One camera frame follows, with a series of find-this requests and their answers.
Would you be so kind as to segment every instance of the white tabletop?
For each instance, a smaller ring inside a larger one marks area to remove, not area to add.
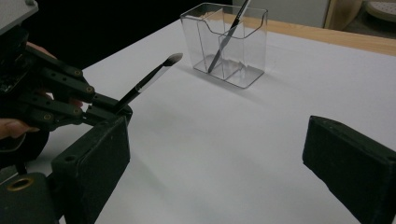
[[[396,57],[275,33],[267,48],[266,73],[245,90],[192,69],[180,21],[84,70],[120,99],[184,54],[130,103],[131,163],[96,223],[359,223],[303,165],[308,120],[335,119],[396,149]],[[37,163],[89,129],[51,133]]]

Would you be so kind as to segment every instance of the pen holder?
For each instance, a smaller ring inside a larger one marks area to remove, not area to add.
[[[247,88],[264,74],[268,11],[248,7],[232,27],[240,8],[202,3],[180,19],[192,67]],[[218,51],[219,59],[209,72]]]

